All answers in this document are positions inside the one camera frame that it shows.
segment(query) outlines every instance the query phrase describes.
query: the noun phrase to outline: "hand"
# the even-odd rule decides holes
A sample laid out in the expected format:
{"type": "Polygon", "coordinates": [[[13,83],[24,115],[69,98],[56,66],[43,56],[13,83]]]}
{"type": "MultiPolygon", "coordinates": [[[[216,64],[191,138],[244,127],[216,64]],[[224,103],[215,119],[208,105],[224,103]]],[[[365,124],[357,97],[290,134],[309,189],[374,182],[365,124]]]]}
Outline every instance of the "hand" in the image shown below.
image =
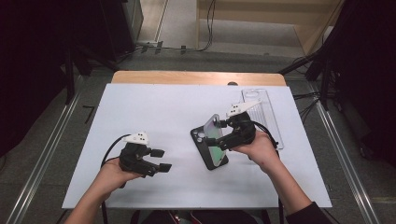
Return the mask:
{"type": "Polygon", "coordinates": [[[251,144],[234,147],[232,150],[248,155],[265,173],[268,173],[270,168],[280,162],[270,137],[264,132],[256,131],[256,136],[251,144]]]}
{"type": "Polygon", "coordinates": [[[89,188],[90,192],[101,195],[103,201],[110,196],[112,191],[119,188],[128,180],[142,176],[137,173],[122,171],[119,162],[119,158],[107,161],[89,188]]]}

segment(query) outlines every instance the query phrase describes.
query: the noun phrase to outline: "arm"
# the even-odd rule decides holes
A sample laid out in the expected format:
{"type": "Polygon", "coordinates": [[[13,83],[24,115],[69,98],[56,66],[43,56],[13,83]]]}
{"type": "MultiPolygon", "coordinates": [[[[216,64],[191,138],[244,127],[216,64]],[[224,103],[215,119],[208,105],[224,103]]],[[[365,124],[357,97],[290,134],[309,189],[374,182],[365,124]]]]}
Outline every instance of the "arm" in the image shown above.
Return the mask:
{"type": "Polygon", "coordinates": [[[90,187],[67,218],[66,224],[93,223],[99,206],[110,197],[113,190],[119,188],[128,180],[142,176],[132,172],[123,172],[119,167],[119,160],[118,158],[110,160],[101,168],[90,187]]]}
{"type": "Polygon", "coordinates": [[[256,137],[250,145],[235,147],[233,150],[247,154],[268,174],[289,215],[312,203],[277,156],[266,133],[256,132],[256,137]]]}

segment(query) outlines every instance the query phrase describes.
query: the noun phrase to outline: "white plastic bracket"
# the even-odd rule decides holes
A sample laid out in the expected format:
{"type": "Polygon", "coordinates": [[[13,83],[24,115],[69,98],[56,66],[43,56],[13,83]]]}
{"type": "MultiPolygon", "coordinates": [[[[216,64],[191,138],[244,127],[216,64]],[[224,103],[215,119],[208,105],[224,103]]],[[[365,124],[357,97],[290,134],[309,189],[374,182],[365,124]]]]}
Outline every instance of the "white plastic bracket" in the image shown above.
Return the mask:
{"type": "Polygon", "coordinates": [[[149,136],[146,132],[134,133],[128,135],[122,139],[124,142],[128,143],[136,143],[139,145],[148,145],[149,144],[149,136]]]}
{"type": "Polygon", "coordinates": [[[251,107],[255,105],[259,105],[261,102],[262,100],[257,100],[257,101],[248,101],[240,104],[233,104],[226,114],[227,118],[238,114],[242,114],[248,111],[251,107]]]}

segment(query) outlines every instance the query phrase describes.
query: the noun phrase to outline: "white tabletop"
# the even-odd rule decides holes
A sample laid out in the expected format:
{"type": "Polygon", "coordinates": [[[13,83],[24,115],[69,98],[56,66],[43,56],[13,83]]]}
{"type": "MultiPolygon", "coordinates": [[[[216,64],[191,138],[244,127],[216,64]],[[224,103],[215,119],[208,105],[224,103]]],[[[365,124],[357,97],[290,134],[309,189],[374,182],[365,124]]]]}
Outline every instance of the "white tabletop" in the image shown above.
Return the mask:
{"type": "MultiPolygon", "coordinates": [[[[154,163],[172,163],[169,173],[138,178],[117,189],[108,207],[134,209],[278,207],[268,176],[247,156],[227,151],[229,163],[208,171],[190,130],[213,114],[225,119],[243,89],[266,89],[284,148],[280,158],[311,200],[331,207],[312,148],[288,87],[108,84],[98,106],[63,208],[74,208],[100,168],[110,145],[127,133],[145,131],[149,147],[165,151],[154,163]]],[[[109,154],[117,157],[119,142],[109,154]]]]}

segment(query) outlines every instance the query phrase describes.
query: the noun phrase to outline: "black sleeve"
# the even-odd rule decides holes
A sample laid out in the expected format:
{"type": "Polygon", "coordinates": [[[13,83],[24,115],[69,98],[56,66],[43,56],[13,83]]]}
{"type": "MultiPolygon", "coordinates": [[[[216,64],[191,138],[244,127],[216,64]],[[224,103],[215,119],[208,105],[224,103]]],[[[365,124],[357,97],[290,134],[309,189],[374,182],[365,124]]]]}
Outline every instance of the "black sleeve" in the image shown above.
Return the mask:
{"type": "Polygon", "coordinates": [[[320,223],[320,224],[332,224],[330,220],[323,214],[316,203],[311,203],[309,206],[293,213],[286,217],[289,224],[294,223],[320,223]]]}

